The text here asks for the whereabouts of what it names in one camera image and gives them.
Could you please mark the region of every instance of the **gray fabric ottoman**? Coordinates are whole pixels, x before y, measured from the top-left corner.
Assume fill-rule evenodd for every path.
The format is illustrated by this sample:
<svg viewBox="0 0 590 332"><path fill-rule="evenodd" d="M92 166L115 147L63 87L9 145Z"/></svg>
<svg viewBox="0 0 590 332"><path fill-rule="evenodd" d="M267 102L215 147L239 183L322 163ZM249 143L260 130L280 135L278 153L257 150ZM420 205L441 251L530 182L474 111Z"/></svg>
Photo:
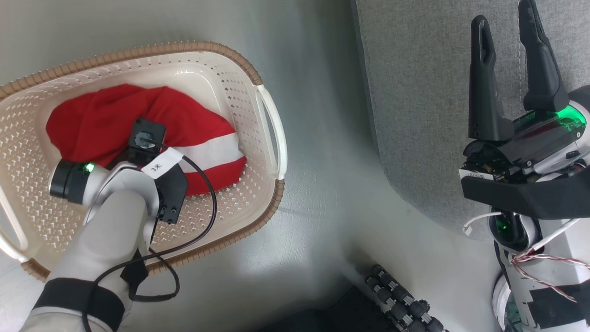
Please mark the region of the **gray fabric ottoman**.
<svg viewBox="0 0 590 332"><path fill-rule="evenodd" d="M590 1L537 0L568 91L590 84ZM470 24L485 15L506 116L525 113L517 0L356 0L381 163L389 182L433 221L461 232L489 211L467 201L457 170L467 138ZM489 238L484 223L471 237Z"/></svg>

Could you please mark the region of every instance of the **red garment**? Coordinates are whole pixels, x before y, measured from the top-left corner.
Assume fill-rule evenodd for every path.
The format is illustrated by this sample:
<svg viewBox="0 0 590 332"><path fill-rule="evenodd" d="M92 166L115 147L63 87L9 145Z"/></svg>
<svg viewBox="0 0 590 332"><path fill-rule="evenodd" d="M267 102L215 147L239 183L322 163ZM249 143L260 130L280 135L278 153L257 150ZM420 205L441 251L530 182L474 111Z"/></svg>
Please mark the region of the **red garment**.
<svg viewBox="0 0 590 332"><path fill-rule="evenodd" d="M62 158L106 167L127 148L137 118L165 125L164 143L179 148L203 168L215 190L239 180L246 157L239 152L234 128L222 116L168 87L124 84L87 93L57 106L46 130ZM209 192L197 172L181 166L189 183L187 195Z"/></svg>

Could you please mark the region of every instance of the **basket rim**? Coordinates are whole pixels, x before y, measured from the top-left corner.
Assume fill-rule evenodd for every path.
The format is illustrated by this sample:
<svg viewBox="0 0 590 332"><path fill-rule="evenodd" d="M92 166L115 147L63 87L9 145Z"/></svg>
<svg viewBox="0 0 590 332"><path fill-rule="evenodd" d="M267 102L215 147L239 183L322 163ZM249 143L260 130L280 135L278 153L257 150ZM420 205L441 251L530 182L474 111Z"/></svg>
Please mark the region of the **basket rim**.
<svg viewBox="0 0 590 332"><path fill-rule="evenodd" d="M233 62L235 62L250 78L252 84L255 86L263 85L262 78L258 74L258 71L252 66L252 64L246 60L237 51L212 41L186 41L180 43L169 43L160 45L148 45L136 48L130 48L124 51L117 51L107 54L101 54L99 56L89 57L82 60L77 60L72 63L66 63L51 69L40 71L30 76L25 76L17 81L10 82L3 86L0 86L0 101L7 97L14 95L17 92L29 89L30 87L37 86L39 84L54 80L59 77L67 76L76 72L84 71L87 69L93 69L101 67L111 63L117 63L125 60L134 60L137 58L144 58L150 56L159 56L164 54L175 54L185 52L211 52L217 53L224 56ZM201 246L178 256L170 257L166 259L166 262L172 267L184 265L188 262L192 262L196 259L214 253L221 250L245 237L253 234L254 232L261 229L271 217L275 214L278 209L278 205L283 199L283 191L285 186L284 180L275 180L275 187L273 197L268 204L268 207L254 222L248 226L243 227L239 231L232 234L226 235L218 240L208 243L205 246ZM42 266L35 258L21 264L25 272L34 276L40 281L45 281L49 276L50 271ZM160 261L151 263L146 266L149 274L154 275L166 270L164 264Z"/></svg>

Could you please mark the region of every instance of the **laundry basket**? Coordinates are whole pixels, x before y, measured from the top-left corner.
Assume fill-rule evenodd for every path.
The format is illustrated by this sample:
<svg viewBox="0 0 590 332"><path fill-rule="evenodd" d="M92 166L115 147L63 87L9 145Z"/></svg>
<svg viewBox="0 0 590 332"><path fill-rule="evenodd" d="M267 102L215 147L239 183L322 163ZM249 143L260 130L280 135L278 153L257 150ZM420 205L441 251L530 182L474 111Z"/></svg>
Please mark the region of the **laundry basket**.
<svg viewBox="0 0 590 332"><path fill-rule="evenodd" d="M169 86L191 96L234 126L247 157L240 181L217 192L215 226L200 242L165 256L172 266L256 232L281 202L287 169L281 120L262 79L236 51L211 42L154 45L42 71L0 87L0 203L9 221L0 229L0 248L40 280L85 213L49 195L50 174L61 157L45 131L47 120L65 100L123 83ZM195 238L210 217L210 195L187 197L176 225L159 223L152 248L162 251ZM165 269L156 260L147 263L152 274Z"/></svg>

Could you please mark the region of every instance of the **basket handle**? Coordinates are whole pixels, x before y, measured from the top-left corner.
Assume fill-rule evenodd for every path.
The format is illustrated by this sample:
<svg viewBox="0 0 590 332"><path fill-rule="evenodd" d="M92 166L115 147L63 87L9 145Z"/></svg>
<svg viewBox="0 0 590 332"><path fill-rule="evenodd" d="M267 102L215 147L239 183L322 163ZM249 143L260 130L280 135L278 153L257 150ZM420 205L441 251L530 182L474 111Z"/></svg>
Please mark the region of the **basket handle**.
<svg viewBox="0 0 590 332"><path fill-rule="evenodd" d="M266 114L273 126L274 138L277 143L277 153L275 154L277 179L283 180L287 172L287 140L285 138L283 123L281 122L281 117L278 115L277 106L274 104L273 98L270 96L268 90L262 84L257 86L257 88L256 99L261 100L264 105Z"/></svg>
<svg viewBox="0 0 590 332"><path fill-rule="evenodd" d="M16 215L14 215L14 211L10 208L8 204L8 199L4 194L4 191L0 189L0 206L4 208L4 212L10 222L14 233L17 235L18 241L20 245L15 245L6 232L2 230L0 227L0 249L4 251L8 256L11 258L19 260L21 263L28 261L30 258L26 256L25 251L28 248L28 241L27 237L25 236L25 232L23 232L21 225L17 221Z"/></svg>

